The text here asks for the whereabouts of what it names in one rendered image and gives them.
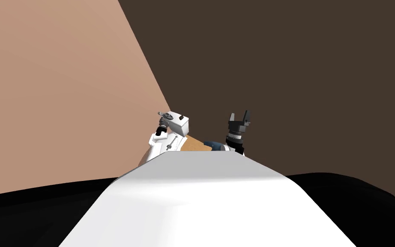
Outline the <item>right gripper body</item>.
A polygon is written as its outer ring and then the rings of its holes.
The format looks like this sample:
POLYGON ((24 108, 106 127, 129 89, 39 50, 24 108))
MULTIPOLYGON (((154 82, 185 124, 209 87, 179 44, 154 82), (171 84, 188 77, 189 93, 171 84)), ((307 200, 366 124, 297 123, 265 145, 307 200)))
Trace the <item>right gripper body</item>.
POLYGON ((229 132, 233 133, 244 133, 246 132, 246 127, 248 127, 250 121, 237 121, 237 120, 229 120, 228 121, 228 129, 229 132))

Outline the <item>white box-shaped fixture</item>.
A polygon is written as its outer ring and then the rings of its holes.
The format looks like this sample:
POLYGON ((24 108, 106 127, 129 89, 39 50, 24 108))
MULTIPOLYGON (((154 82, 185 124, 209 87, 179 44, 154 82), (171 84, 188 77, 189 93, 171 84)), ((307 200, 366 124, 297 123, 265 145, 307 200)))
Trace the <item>white box-shaped fixture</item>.
POLYGON ((167 135, 166 151, 180 151, 187 140, 189 119, 173 111, 168 111, 166 116, 171 118, 166 119, 171 130, 167 135))

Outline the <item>blue rounded object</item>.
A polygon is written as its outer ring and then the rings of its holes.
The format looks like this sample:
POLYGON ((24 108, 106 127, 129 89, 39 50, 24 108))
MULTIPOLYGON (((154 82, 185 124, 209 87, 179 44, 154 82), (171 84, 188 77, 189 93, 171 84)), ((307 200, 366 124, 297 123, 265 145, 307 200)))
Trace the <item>blue rounded object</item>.
POLYGON ((204 141, 203 144, 205 146, 211 147, 211 151, 221 151, 222 143, 213 142, 213 141, 204 141))

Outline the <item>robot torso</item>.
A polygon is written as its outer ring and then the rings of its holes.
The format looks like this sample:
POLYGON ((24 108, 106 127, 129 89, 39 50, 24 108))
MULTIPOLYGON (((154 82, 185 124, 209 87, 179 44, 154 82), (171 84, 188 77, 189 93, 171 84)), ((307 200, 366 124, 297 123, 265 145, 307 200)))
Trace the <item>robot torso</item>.
POLYGON ((296 183, 236 152, 166 152, 114 180, 59 247, 355 247, 296 183))

